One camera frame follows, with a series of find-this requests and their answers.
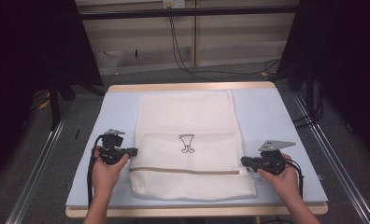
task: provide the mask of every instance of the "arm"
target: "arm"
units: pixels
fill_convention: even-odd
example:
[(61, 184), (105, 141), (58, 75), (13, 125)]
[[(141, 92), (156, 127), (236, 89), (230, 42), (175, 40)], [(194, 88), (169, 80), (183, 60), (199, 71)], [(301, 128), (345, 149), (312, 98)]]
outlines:
[[(95, 150), (98, 157), (100, 147)], [(114, 165), (106, 165), (101, 158), (98, 158), (92, 168), (92, 187), (94, 196), (89, 211), (83, 223), (106, 223), (107, 221), (107, 208), (112, 190), (119, 180), (121, 169), (127, 163), (129, 156), (124, 155), (121, 160)]]
[[(291, 158), (286, 154), (282, 155), (285, 159)], [(308, 209), (299, 193), (298, 176), (293, 167), (287, 166), (280, 175), (272, 175), (262, 169), (258, 169), (258, 173), (272, 184), (278, 197), (287, 206), (296, 223), (320, 223)]]

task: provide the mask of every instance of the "black printed drawing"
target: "black printed drawing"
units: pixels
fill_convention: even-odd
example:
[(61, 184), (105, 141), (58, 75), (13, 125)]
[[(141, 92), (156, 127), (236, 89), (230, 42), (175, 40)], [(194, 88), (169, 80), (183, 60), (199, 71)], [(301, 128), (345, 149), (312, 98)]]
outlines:
[(182, 140), (185, 146), (185, 148), (183, 148), (181, 151), (183, 153), (187, 153), (187, 152), (193, 153), (194, 149), (191, 147), (191, 142), (192, 142), (192, 139), (194, 138), (194, 134), (192, 133), (182, 134), (179, 136), (179, 138)]

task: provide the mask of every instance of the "folded white fabric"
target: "folded white fabric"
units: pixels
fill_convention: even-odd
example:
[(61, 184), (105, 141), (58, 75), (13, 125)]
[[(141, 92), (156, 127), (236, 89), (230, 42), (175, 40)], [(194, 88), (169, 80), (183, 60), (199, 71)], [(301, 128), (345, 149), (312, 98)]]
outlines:
[(255, 195), (229, 91), (145, 95), (130, 163), (135, 193), (217, 201)]

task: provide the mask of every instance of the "light blue surface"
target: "light blue surface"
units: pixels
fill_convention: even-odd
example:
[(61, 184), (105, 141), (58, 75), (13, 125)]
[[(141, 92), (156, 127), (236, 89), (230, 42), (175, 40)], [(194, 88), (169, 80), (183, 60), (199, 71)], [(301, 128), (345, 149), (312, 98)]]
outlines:
[[(87, 206), (86, 175), (90, 159), (90, 150), (98, 135), (108, 129), (126, 132), (123, 147), (135, 146), (135, 125), (138, 108), (145, 94), (181, 93), (188, 91), (144, 91), (144, 92), (108, 92), (95, 122), (89, 142), (79, 163), (69, 193), (67, 206)], [(260, 156), (258, 148), (267, 140), (288, 141), (296, 143), (293, 147), (281, 149), (292, 156), (302, 168), (304, 179), (304, 200), (307, 203), (328, 201), (316, 172), (306, 154), (292, 120), (283, 104), (277, 89), (230, 90), (234, 100), (235, 113), (243, 138), (244, 155)], [(140, 198), (130, 186), (128, 164), (121, 171), (119, 184), (114, 188), (111, 206), (128, 207), (165, 207), (165, 206), (203, 206), (211, 205), (244, 205), (244, 204), (280, 204), (280, 199), (269, 183), (254, 174), (257, 195), (254, 198), (220, 202), (185, 202), (158, 201)]]

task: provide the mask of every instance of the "brown zipper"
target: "brown zipper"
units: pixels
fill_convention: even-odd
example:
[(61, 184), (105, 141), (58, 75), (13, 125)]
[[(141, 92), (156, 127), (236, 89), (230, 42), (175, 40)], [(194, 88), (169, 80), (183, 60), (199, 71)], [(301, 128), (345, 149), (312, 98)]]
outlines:
[(231, 171), (193, 171), (185, 169), (166, 169), (157, 167), (136, 167), (131, 168), (130, 172), (134, 171), (152, 171), (152, 172), (162, 172), (162, 173), (172, 173), (172, 174), (189, 174), (189, 175), (239, 175), (238, 170)]

